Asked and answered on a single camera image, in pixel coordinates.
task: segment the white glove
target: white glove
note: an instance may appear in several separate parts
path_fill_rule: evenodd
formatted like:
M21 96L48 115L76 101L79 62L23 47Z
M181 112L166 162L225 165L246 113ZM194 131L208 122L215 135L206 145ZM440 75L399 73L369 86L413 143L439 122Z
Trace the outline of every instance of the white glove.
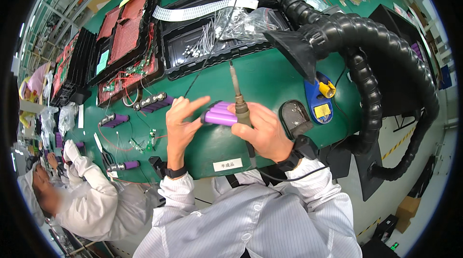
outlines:
M71 162L75 162L78 157L81 157L81 153L72 139L66 140L62 157L64 160Z

